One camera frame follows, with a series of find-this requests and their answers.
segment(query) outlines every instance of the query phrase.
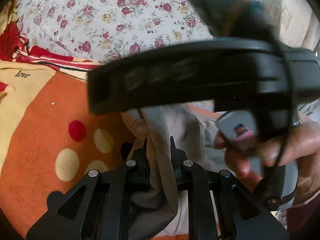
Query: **gray device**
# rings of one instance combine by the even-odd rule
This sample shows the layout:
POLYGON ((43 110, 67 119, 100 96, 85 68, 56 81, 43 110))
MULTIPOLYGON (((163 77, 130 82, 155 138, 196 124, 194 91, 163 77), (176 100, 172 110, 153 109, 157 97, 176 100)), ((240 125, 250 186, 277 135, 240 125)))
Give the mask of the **gray device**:
MULTIPOLYGON (((227 112, 217 120, 217 127, 232 147, 248 155, 251 170, 264 177, 266 168, 261 165, 260 159, 255 154, 259 131, 253 114, 246 110, 227 112)), ((294 194, 298 179, 296 161, 285 165, 283 178, 279 179, 283 180, 283 187, 279 193, 281 198, 294 194)), ((278 210, 289 208, 293 200, 294 198, 279 206, 278 210)))

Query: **beige curtain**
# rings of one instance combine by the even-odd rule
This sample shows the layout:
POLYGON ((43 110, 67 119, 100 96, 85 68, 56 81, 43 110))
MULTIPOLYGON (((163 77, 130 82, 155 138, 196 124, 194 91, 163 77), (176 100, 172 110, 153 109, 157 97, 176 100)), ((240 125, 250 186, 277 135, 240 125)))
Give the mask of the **beige curtain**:
POLYGON ((314 50, 320 38, 320 24, 306 0, 259 1, 268 10, 283 43, 314 50))

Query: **human hand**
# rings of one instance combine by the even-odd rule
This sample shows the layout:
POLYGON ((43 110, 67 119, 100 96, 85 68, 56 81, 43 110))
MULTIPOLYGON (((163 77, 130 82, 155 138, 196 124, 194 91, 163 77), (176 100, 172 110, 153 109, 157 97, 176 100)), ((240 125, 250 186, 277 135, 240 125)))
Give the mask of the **human hand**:
MULTIPOLYGON (((305 115, 300 115, 299 118, 303 123, 292 129, 279 163, 285 165, 293 160, 297 161, 299 175, 294 204, 308 200, 320 189, 320 124, 305 115)), ((282 137, 279 136, 258 146, 257 156, 264 166, 274 165, 281 144, 282 137)), ((233 149, 220 132, 216 136, 214 146, 216 149, 227 148, 226 165, 250 191, 253 191, 262 177, 250 170, 246 155, 233 149)))

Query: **floral bedsheet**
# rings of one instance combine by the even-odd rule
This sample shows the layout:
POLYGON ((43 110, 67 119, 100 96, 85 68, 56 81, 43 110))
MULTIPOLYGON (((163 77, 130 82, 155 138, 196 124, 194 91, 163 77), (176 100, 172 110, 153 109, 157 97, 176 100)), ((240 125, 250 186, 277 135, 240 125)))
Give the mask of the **floral bedsheet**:
POLYGON ((51 52, 115 60, 212 39, 187 0, 18 0, 19 29, 51 52))

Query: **cream polka dot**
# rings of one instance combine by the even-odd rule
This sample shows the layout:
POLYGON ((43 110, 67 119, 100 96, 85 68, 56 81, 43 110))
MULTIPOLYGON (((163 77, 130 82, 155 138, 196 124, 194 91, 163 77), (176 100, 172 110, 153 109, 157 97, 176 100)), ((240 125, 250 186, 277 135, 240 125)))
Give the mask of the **cream polka dot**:
POLYGON ((105 165, 102 161, 95 160, 88 165, 88 167, 85 169, 84 174, 86 174, 90 170, 98 170, 100 172, 105 172, 105 171, 108 171, 109 169, 107 165, 105 165))
POLYGON ((98 128, 93 135, 94 144, 96 148, 102 153, 111 152, 113 149, 113 138, 104 129, 98 128))
POLYGON ((79 169, 79 157, 74 150, 63 149, 56 158, 55 171, 59 179, 71 181, 79 169))

